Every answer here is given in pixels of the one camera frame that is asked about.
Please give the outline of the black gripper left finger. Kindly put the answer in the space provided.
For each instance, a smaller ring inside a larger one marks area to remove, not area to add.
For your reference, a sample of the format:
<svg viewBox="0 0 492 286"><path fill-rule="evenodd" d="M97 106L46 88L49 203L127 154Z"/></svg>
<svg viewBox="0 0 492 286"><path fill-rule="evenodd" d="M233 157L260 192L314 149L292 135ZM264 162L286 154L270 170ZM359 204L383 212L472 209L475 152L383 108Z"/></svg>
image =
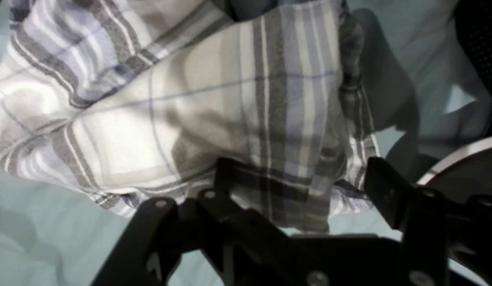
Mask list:
<svg viewBox="0 0 492 286"><path fill-rule="evenodd" d="M233 162L230 158L219 158L214 174L214 189L221 195L230 195L233 185L235 185Z"/></svg>

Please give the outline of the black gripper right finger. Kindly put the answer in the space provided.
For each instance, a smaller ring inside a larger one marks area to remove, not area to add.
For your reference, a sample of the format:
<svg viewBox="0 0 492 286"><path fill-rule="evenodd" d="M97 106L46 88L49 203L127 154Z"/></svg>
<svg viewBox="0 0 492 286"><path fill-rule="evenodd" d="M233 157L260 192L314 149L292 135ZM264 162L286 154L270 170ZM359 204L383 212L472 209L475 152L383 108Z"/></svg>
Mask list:
<svg viewBox="0 0 492 286"><path fill-rule="evenodd" d="M383 157L370 157L365 192L392 228L400 228L413 185Z"/></svg>

